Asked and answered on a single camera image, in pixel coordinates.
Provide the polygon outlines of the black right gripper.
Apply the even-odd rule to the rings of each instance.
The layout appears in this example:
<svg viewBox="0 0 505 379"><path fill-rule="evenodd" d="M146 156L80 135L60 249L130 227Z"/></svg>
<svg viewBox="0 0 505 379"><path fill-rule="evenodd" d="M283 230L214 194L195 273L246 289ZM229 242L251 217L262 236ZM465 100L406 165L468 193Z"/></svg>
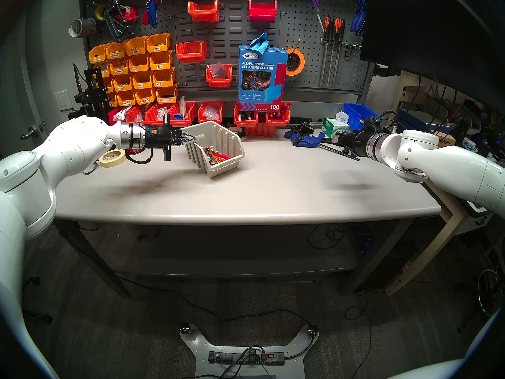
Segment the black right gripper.
<svg viewBox="0 0 505 379"><path fill-rule="evenodd" d="M354 155L368 158L367 144L371 136L371 131L359 131L350 135L342 135L341 144L349 148Z"/></svg>

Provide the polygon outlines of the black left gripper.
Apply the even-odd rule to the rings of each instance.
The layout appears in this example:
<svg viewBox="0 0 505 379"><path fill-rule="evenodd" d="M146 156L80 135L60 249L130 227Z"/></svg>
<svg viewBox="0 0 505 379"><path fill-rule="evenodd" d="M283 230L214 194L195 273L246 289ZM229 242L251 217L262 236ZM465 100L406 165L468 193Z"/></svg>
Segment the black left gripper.
<svg viewBox="0 0 505 379"><path fill-rule="evenodd" d="M192 134L173 131L170 124L170 114L165 114L162 125L145 124L145 148L147 149L162 149L164 161L171 161L171 147L187 145L197 142L197 136Z"/></svg>

